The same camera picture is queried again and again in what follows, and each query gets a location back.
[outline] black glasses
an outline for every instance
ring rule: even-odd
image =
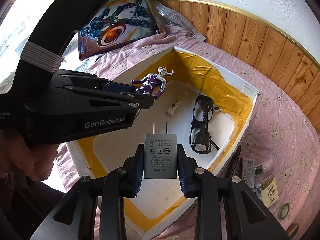
[[[212,112],[216,110],[219,110],[219,107],[213,108],[213,100],[211,98],[204,95],[197,97],[195,106],[193,107],[193,119],[189,137],[191,149],[196,153],[210,153],[211,145],[220,150],[220,147],[211,140],[208,130],[208,122],[212,119]]]

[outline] pink bedsheet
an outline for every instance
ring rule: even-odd
[[[320,209],[320,198],[317,196],[320,191],[319,135],[298,105],[263,74],[223,50],[198,41],[183,28],[169,25],[162,28],[164,32],[161,34],[104,55],[89,69],[89,73],[112,80],[145,58],[178,46],[217,63],[254,85],[261,95],[241,143],[241,156],[254,158],[256,163],[274,159],[280,200],[269,209],[277,218],[281,205],[289,203],[289,215],[279,222],[284,229],[292,223],[298,223],[299,231],[294,239],[299,239]],[[60,146],[57,164],[68,190],[79,175],[65,145]],[[156,239],[194,239],[196,206],[195,204]],[[226,239],[223,216],[222,221],[222,233]]]

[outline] black robotic device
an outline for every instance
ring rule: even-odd
[[[62,56],[74,33],[90,22],[108,0],[55,0],[29,42]],[[62,143],[132,126],[139,109],[154,98],[136,87],[67,70],[46,71],[20,60],[11,89],[0,94],[0,128],[16,127],[27,143]],[[198,168],[177,146],[178,174],[185,197],[198,198],[195,239],[221,239],[219,202],[226,210],[228,240],[289,239],[270,211],[244,183],[215,177]],[[126,240],[123,198],[140,190],[144,146],[108,176],[81,177],[45,218],[32,240],[91,240],[97,197],[102,196],[100,239]],[[19,240],[0,210],[0,235]]]

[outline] gold trim molding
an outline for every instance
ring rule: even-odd
[[[242,10],[240,8],[234,7],[232,5],[227,5],[227,4],[224,4],[224,3],[210,1],[210,0],[174,0],[174,1],[197,2],[197,3],[204,3],[204,4],[208,4],[208,5],[213,5],[213,6],[216,6],[216,7],[224,8],[224,9],[227,9],[229,11],[233,11],[233,12],[242,14],[244,16],[247,16],[247,17],[251,18],[251,19],[254,19],[257,22],[260,22],[260,23],[264,24],[265,26],[274,29],[275,31],[277,31],[278,33],[283,35],[287,40],[289,40],[293,44],[295,44],[316,65],[316,67],[320,70],[320,63],[311,55],[311,53],[305,47],[303,47],[298,41],[296,41],[292,36],[290,36],[285,31],[281,30],[280,28],[278,28],[277,26],[275,26],[271,22],[269,22],[269,21],[267,21],[267,20],[255,15],[255,14],[252,14],[252,13],[247,12],[245,10]]]

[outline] bubble wrap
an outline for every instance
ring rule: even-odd
[[[191,24],[191,22],[189,22],[187,18],[185,18],[175,10],[172,10],[171,8],[164,6],[157,0],[150,0],[150,4],[154,13],[156,23],[158,25],[169,24],[183,27],[188,31],[192,32],[199,41],[205,40],[205,37],[196,30],[196,28]]]

